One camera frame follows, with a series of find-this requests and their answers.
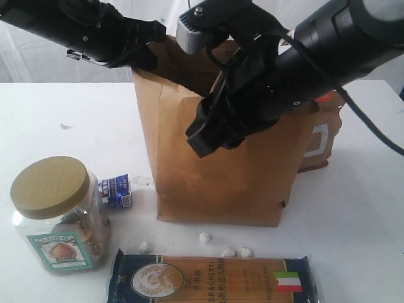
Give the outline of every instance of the paper bag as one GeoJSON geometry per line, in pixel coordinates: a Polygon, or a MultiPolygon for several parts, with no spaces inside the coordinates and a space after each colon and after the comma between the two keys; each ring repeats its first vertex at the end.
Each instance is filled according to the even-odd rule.
{"type": "MultiPolygon", "coordinates": [[[[204,52],[186,55],[172,38],[151,48],[159,67],[153,74],[134,71],[134,83],[158,196],[158,218],[276,227],[317,121],[317,103],[286,115],[234,150],[220,148],[198,158],[185,132],[200,96],[209,94],[219,69],[204,52]]],[[[215,55],[224,59],[235,48],[227,42],[215,55]]]]}
{"type": "Polygon", "coordinates": [[[336,92],[319,99],[319,114],[313,133],[309,140],[299,172],[321,169],[328,165],[328,158],[334,144],[335,136],[342,127],[341,108],[345,101],[336,92]]]}

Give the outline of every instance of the small blue package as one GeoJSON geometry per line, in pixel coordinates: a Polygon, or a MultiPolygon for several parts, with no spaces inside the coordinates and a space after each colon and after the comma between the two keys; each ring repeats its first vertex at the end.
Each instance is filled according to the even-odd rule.
{"type": "Polygon", "coordinates": [[[132,206],[131,183],[128,175],[98,182],[102,202],[108,208],[126,208],[132,206]]]}

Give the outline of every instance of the white tabletop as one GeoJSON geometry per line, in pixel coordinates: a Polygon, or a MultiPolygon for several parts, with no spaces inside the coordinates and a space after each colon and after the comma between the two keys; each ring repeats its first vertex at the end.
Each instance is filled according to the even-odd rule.
{"type": "MultiPolygon", "coordinates": [[[[383,81],[357,81],[347,88],[404,146],[404,103],[392,89],[383,81]]],[[[343,129],[330,166],[299,175],[280,226],[267,229],[155,220],[131,83],[2,84],[0,96],[2,302],[105,302],[117,248],[136,253],[142,241],[158,254],[219,256],[227,246],[246,246],[259,258],[309,256],[327,303],[403,301],[404,158],[378,142],[350,109],[342,110],[343,129]],[[13,179],[53,155],[80,159],[99,179],[128,173],[133,180],[135,206],[110,211],[112,256],[98,272],[48,274],[11,224],[13,179]],[[202,231],[213,234],[211,245],[199,243],[202,231]]]]}

